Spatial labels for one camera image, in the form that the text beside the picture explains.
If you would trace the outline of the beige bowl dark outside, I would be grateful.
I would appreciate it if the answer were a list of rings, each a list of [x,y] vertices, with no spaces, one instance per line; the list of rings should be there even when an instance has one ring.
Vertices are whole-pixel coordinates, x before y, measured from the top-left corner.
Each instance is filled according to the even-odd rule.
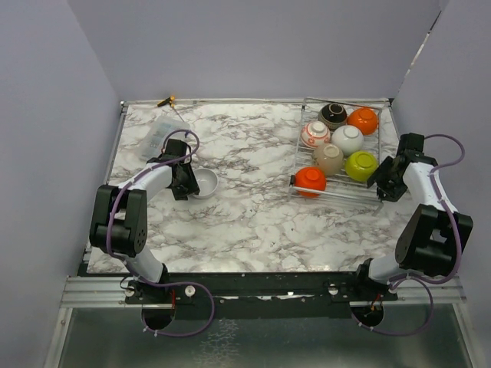
[[[347,123],[347,112],[339,103],[328,103],[318,112],[318,120],[323,122],[329,130],[336,130]]]

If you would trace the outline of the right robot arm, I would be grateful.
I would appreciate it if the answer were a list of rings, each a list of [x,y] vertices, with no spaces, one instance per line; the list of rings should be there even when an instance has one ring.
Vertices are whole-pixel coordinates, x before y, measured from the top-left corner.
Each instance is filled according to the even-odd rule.
[[[426,139],[417,133],[401,135],[396,156],[386,157],[367,180],[368,187],[377,187],[380,200],[397,202],[409,192],[417,207],[394,255],[369,258],[358,266],[352,290],[362,300],[409,279],[445,284],[460,267],[473,220],[449,200],[439,176],[444,166],[424,153]]]

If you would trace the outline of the lime green bowl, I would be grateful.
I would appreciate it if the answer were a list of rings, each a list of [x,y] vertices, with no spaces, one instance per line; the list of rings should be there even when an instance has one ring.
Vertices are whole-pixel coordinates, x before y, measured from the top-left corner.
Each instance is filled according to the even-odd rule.
[[[352,153],[345,161],[344,171],[357,182],[367,182],[378,167],[377,159],[368,151]]]

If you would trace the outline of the white bowl grey outside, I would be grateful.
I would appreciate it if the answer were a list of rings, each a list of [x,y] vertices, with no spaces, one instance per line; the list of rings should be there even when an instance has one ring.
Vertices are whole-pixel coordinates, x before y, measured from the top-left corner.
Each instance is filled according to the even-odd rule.
[[[349,157],[351,154],[362,149],[364,135],[357,127],[344,125],[332,133],[331,143],[342,151],[344,157]]]

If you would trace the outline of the white orange striped bowl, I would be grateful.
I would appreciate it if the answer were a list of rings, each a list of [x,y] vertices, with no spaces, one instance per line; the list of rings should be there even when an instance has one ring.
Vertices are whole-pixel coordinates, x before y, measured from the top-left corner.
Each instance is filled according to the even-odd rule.
[[[326,175],[339,173],[344,164],[342,151],[332,143],[325,143],[314,149],[313,163]]]

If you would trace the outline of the orange floral pattern bowl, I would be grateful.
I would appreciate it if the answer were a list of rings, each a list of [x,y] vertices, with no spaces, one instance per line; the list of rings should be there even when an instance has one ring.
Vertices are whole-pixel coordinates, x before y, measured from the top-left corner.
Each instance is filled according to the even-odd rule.
[[[316,148],[331,141],[331,132],[321,121],[311,121],[302,127],[300,140],[304,145]]]

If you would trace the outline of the white bowl orange outside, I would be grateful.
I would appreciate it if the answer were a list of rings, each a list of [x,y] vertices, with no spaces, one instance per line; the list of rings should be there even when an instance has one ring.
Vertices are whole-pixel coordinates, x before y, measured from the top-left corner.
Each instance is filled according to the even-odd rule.
[[[368,107],[360,107],[354,110],[347,119],[347,125],[357,127],[364,136],[373,134],[378,128],[377,114]]]

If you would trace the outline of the red orange glossy bowl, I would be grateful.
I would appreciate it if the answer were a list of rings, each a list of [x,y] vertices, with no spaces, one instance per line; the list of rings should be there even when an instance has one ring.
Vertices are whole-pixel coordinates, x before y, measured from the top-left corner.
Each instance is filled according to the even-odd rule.
[[[295,174],[295,186],[323,192],[327,186],[327,179],[318,167],[308,166]]]

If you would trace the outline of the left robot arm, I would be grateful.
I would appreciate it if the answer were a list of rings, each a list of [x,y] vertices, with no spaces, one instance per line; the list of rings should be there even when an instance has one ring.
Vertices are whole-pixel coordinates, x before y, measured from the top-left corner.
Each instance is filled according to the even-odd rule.
[[[199,193],[192,168],[196,151],[179,139],[168,139],[163,152],[150,159],[135,176],[117,186],[97,189],[89,242],[107,255],[121,261],[143,284],[150,301],[164,301],[170,291],[166,265],[146,246],[148,202],[168,189],[176,201]]]

